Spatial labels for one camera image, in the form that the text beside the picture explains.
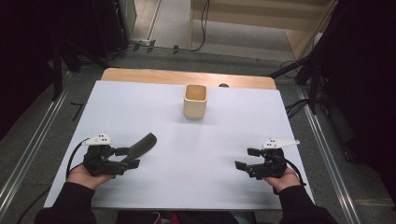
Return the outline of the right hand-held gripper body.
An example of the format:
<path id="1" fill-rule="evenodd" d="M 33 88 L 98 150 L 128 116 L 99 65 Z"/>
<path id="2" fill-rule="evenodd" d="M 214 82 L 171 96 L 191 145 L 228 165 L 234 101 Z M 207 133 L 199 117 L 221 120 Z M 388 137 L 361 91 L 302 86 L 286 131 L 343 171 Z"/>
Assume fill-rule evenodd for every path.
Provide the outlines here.
<path id="1" fill-rule="evenodd" d="M 246 172 L 250 177 L 260 180 L 264 177 L 280 178 L 288 166 L 290 166 L 301 177 L 297 166 L 284 156 L 283 147 L 297 146 L 299 140 L 287 140 L 278 138 L 269 138 L 260 149 L 260 157 L 264 158 L 263 163 L 247 165 Z"/>

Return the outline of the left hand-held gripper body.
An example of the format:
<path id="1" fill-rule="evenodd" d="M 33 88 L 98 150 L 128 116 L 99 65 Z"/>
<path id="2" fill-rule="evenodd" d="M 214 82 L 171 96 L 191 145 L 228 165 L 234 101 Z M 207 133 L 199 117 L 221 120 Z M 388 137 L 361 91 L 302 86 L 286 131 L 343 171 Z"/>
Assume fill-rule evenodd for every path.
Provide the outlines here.
<path id="1" fill-rule="evenodd" d="M 83 165 L 91 175 L 123 175 L 127 170 L 126 162 L 109 159 L 116 155 L 115 148 L 111 146 L 112 140 L 107 133 L 99 133 L 83 140 L 82 145 L 88 147 Z"/>

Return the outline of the black comb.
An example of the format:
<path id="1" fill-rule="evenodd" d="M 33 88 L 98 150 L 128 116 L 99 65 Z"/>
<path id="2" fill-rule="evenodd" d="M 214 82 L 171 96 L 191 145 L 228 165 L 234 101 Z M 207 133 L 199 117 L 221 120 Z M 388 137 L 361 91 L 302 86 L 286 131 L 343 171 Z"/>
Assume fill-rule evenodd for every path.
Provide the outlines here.
<path id="1" fill-rule="evenodd" d="M 157 137 L 153 133 L 148 133 L 146 136 L 128 148 L 127 155 L 122 160 L 122 162 L 129 162 L 139 158 L 151 150 L 156 145 L 156 143 Z"/>

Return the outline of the beige square cup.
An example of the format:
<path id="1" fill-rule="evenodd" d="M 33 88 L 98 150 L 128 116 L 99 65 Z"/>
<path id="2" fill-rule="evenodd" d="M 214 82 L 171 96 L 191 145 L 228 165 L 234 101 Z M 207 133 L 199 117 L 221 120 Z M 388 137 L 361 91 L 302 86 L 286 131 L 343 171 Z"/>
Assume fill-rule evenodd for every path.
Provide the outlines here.
<path id="1" fill-rule="evenodd" d="M 207 98 L 207 86 L 188 84 L 184 91 L 184 116 L 190 119 L 203 118 L 206 112 Z"/>

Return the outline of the person's right hand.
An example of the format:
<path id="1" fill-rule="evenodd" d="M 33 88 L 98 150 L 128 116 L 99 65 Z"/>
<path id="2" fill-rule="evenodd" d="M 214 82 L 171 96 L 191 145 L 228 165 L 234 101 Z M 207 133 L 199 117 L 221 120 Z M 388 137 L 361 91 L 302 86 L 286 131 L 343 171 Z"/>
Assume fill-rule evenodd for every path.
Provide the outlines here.
<path id="1" fill-rule="evenodd" d="M 301 185 L 297 174 L 290 168 L 287 168 L 280 178 L 265 177 L 263 180 L 272 186 L 278 193 L 283 189 Z"/>

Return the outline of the person's left hand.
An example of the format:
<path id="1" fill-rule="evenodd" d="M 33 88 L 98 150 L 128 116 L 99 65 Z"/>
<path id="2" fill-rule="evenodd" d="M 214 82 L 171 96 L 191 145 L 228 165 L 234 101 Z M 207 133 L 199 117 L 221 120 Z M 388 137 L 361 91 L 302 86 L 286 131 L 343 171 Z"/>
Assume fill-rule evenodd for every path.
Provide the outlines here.
<path id="1" fill-rule="evenodd" d="M 66 178 L 66 181 L 96 190 L 99 186 L 112 178 L 112 175 L 92 176 L 81 164 L 71 170 L 69 176 Z"/>

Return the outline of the white table board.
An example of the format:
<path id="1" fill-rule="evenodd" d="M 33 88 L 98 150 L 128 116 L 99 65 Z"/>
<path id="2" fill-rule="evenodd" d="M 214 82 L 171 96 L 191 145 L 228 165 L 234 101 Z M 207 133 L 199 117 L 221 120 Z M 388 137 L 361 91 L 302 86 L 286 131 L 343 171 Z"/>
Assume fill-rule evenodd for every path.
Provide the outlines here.
<path id="1" fill-rule="evenodd" d="M 80 163 L 81 141 L 107 133 L 113 147 L 129 147 L 148 133 L 158 142 L 138 168 L 98 188 L 95 208 L 167 210 L 277 209 L 271 186 L 235 168 L 260 163 L 247 153 L 269 138 L 292 139 L 279 91 L 211 87 L 205 116 L 183 114 L 184 86 L 98 81 L 82 113 L 46 206 L 65 181 L 65 167 Z"/>

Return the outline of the black metal stand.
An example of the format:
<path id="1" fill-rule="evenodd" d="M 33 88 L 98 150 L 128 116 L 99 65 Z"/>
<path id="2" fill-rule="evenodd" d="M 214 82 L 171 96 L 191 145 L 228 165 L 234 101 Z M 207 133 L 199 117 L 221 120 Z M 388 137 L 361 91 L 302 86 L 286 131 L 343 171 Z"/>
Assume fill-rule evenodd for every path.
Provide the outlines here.
<path id="1" fill-rule="evenodd" d="M 315 102 L 318 81 L 322 74 L 322 65 L 324 63 L 326 53 L 332 49 L 332 44 L 336 40 L 339 25 L 345 9 L 345 1 L 346 0 L 338 0 L 327 28 L 318 43 L 307 56 L 268 75 L 270 78 L 277 78 L 300 67 L 301 70 L 298 72 L 294 82 L 300 86 L 304 85 L 308 79 L 311 79 L 307 104 L 314 115 L 316 115 Z"/>

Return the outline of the black tripod stand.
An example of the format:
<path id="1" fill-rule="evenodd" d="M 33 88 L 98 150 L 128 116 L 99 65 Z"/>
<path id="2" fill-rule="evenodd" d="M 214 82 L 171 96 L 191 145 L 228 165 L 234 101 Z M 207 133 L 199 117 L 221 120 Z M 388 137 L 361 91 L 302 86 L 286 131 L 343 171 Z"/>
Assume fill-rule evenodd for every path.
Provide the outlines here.
<path id="1" fill-rule="evenodd" d="M 70 71 L 79 72 L 81 68 L 81 62 L 78 59 L 78 55 L 81 54 L 91 60 L 93 63 L 98 64 L 104 69 L 110 67 L 110 64 L 95 56 L 93 53 L 84 49 L 81 45 L 65 40 L 57 39 L 52 44 L 53 49 L 53 84 L 54 91 L 52 100 L 56 101 L 60 98 L 61 93 L 64 90 L 63 84 L 63 62 L 69 68 Z"/>

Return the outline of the dark cabinet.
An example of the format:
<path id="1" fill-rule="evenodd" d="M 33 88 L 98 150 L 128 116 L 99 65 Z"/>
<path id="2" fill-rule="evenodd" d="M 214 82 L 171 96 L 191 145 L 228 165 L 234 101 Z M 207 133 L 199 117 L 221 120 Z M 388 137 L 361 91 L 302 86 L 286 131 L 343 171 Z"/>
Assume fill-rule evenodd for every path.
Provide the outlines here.
<path id="1" fill-rule="evenodd" d="M 136 20 L 134 0 L 92 0 L 99 24 L 101 54 L 126 49 L 131 40 Z"/>

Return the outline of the light wooden shelf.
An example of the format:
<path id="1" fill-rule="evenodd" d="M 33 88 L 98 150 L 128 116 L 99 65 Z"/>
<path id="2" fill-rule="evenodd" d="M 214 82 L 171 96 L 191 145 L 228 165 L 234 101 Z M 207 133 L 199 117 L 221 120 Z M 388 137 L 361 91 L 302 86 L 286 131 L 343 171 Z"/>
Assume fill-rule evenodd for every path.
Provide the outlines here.
<path id="1" fill-rule="evenodd" d="M 339 0 L 209 0 L 208 20 L 283 29 L 295 59 L 310 52 Z"/>

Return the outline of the metal floor rail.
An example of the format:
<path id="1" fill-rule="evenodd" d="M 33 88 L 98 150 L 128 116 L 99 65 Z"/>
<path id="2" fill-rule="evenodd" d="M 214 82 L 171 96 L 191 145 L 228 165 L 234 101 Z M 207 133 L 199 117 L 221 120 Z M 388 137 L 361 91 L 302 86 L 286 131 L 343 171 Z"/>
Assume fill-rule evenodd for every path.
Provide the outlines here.
<path id="1" fill-rule="evenodd" d="M 77 72 L 63 76 L 64 89 L 56 101 L 51 100 L 51 91 L 44 91 L 0 141 L 0 171 L 4 171 L 0 174 L 0 220 L 11 206 L 77 77 Z"/>
<path id="2" fill-rule="evenodd" d="M 325 206 L 341 224 L 362 224 L 318 116 L 309 105 L 301 105 L 291 122 L 302 142 L 299 150 L 315 202 Z"/>

